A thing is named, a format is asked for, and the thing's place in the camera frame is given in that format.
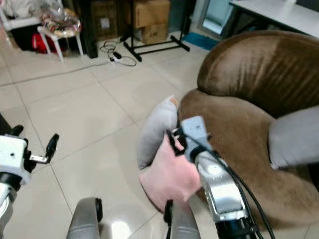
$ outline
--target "white table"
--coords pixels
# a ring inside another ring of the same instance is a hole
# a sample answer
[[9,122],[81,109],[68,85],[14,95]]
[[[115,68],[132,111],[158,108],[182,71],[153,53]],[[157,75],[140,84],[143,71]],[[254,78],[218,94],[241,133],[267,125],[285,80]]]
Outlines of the white table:
[[319,38],[319,12],[287,0],[233,0],[237,11],[268,20],[271,24],[287,30]]

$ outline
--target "armchair backrest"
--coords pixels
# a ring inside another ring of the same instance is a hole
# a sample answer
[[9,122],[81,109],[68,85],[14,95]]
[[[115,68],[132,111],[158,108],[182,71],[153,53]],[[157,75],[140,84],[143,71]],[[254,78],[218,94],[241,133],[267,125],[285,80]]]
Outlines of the armchair backrest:
[[247,100],[273,117],[319,105],[319,40],[256,31],[219,43],[205,58],[198,88]]

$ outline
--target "brown armchair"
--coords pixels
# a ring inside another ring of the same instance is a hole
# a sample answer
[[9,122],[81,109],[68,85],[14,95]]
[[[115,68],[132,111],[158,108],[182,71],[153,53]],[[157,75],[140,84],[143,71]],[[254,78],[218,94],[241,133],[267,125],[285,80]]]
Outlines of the brown armchair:
[[211,145],[245,180],[272,226],[319,222],[308,168],[275,171],[267,148],[276,118],[319,105],[319,41],[283,31],[237,35],[207,55],[197,84],[182,99],[179,119],[203,116]]

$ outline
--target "black metal stand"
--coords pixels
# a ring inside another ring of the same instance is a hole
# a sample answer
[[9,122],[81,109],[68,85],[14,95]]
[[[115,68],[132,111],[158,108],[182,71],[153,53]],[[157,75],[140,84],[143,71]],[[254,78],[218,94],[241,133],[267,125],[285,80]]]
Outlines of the black metal stand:
[[[174,36],[170,36],[171,41],[159,42],[159,43],[154,43],[154,44],[146,44],[146,45],[143,45],[143,46],[134,46],[134,0],[130,1],[130,5],[131,5],[130,6],[130,8],[131,8],[130,32],[128,34],[125,34],[120,40],[123,41],[123,45],[128,49],[128,51],[138,61],[140,61],[140,62],[142,61],[141,55],[149,54],[149,53],[153,53],[153,52],[171,50],[171,49],[175,49],[175,48],[179,48],[179,47],[185,49],[186,51],[190,51],[190,48],[188,46],[186,46],[185,44],[183,44],[182,41],[181,41],[181,39],[183,37],[185,23],[186,23],[187,17],[189,16],[189,11],[188,11],[187,7],[185,8],[185,11],[184,11],[184,18],[183,18],[183,21],[182,21],[181,33],[180,33],[179,39],[177,39]],[[131,38],[131,46],[129,46],[128,43],[126,42],[126,40],[128,38]],[[143,51],[143,52],[136,52],[135,51],[135,49],[138,49],[138,48],[144,48],[144,47],[156,46],[156,45],[162,45],[162,44],[168,44],[168,43],[176,43],[177,46],[161,48],[161,49],[151,50],[151,51]]]

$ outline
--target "chair leg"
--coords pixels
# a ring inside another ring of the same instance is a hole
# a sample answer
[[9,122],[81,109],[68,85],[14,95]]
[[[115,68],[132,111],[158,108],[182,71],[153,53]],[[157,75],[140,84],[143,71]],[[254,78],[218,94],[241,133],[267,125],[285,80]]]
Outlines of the chair leg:
[[55,46],[56,52],[58,53],[58,56],[59,56],[61,62],[64,62],[62,51],[61,51],[61,48],[60,48],[58,40],[53,41],[53,42],[54,42],[54,46]]
[[75,38],[76,38],[76,42],[78,43],[80,55],[83,56],[83,49],[82,49],[82,44],[80,40],[80,34],[77,34]]
[[41,36],[42,41],[43,41],[43,43],[44,43],[44,45],[45,45],[46,52],[47,52],[48,54],[51,54],[50,47],[49,47],[48,42],[46,41],[45,35],[40,32],[40,36]]

